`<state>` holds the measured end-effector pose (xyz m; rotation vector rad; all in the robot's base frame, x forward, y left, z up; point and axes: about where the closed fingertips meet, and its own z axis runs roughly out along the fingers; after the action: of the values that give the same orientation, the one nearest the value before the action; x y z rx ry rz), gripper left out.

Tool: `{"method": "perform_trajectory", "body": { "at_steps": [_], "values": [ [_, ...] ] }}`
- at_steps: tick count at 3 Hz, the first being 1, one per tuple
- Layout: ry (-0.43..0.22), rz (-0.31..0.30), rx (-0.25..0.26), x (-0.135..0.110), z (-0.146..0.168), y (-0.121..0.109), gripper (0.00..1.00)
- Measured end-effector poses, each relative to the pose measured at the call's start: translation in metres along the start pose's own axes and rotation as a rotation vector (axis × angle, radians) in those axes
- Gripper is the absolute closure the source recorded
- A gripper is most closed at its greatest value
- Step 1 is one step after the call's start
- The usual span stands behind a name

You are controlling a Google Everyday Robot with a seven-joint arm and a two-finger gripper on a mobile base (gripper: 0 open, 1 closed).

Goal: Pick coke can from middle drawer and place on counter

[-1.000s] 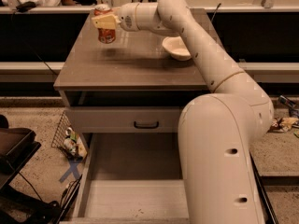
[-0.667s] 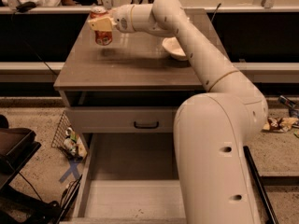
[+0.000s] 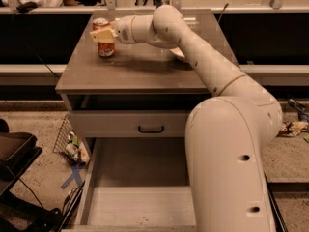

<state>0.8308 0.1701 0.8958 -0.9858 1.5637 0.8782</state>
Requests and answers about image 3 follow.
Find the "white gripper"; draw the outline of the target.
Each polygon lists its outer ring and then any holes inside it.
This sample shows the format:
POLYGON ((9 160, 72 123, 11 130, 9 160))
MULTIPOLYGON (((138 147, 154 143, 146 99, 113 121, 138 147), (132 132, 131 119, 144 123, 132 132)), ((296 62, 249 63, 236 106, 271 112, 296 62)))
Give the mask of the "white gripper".
POLYGON ((116 32, 111 28, 102 28, 92 31, 90 36, 96 43, 112 44, 117 38, 122 44, 134 44, 132 35, 133 20, 133 16, 125 16, 117 21, 111 21, 110 25, 112 28, 115 28, 116 32))

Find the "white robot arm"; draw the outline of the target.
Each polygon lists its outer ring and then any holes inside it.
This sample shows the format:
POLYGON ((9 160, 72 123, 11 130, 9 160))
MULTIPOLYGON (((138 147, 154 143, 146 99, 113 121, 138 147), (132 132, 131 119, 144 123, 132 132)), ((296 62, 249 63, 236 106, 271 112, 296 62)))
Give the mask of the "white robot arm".
POLYGON ((261 149, 282 126, 277 99, 163 5, 94 30, 96 42, 178 49, 211 97, 190 112, 185 150, 198 232, 276 232, 261 149))

